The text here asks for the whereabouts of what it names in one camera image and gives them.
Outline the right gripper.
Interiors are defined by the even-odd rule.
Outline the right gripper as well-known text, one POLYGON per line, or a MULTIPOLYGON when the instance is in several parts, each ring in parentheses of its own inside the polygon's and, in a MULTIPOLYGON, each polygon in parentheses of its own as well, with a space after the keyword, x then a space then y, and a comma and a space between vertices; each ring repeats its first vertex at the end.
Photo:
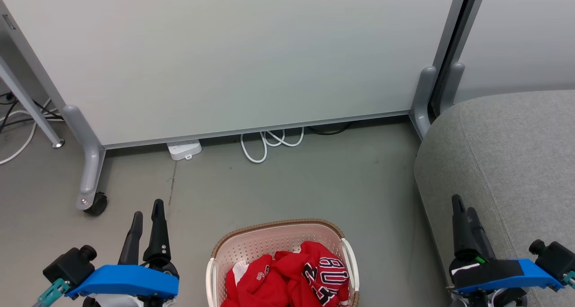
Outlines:
POLYGON ((525 258, 495 258, 477 211, 466 211, 460 195, 452 195, 454 258, 449 265, 449 291, 461 307, 527 307, 525 258), (477 251, 472 252, 472 237, 477 251))

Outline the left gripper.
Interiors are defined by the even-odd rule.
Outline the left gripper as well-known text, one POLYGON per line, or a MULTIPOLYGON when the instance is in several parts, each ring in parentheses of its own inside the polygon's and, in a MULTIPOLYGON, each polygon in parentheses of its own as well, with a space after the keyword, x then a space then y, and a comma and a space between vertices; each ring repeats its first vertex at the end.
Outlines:
POLYGON ((168 307, 179 293, 179 275, 171 263, 164 201, 154 201, 150 241, 139 262, 141 211, 133 215, 117 264, 84 267, 84 307, 168 307))

